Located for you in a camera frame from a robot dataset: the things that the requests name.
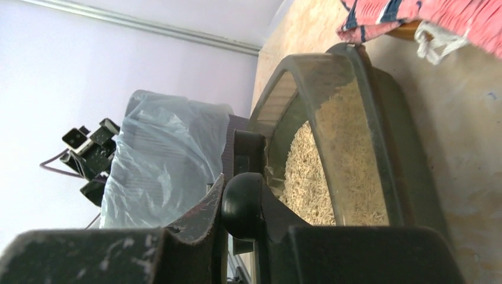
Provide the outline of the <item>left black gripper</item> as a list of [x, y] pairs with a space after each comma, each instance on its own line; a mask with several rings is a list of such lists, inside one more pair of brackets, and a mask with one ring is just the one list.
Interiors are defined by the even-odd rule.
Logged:
[[94, 143], [86, 152], [76, 154], [70, 151], [75, 171], [88, 181], [80, 192], [96, 206], [102, 204], [111, 162], [117, 149], [114, 137], [119, 132], [120, 127], [116, 123], [111, 119], [104, 119], [99, 123], [99, 128], [89, 134]]

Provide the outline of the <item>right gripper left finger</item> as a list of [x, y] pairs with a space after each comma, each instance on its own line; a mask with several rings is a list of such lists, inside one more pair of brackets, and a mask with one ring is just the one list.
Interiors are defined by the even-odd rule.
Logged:
[[39, 230], [1, 257], [2, 283], [224, 283], [224, 178], [183, 216], [160, 228]]

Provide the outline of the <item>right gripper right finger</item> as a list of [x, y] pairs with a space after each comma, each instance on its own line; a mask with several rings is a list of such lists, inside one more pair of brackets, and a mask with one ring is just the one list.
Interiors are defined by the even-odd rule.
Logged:
[[316, 227], [255, 180], [259, 283], [464, 283], [442, 236], [423, 227]]

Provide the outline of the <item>black litter scoop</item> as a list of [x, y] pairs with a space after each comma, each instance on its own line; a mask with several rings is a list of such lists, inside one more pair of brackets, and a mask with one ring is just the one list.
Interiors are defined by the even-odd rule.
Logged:
[[233, 255], [252, 252], [259, 235], [265, 144], [258, 133], [234, 132], [234, 176], [226, 184], [221, 204], [222, 222], [233, 238]]

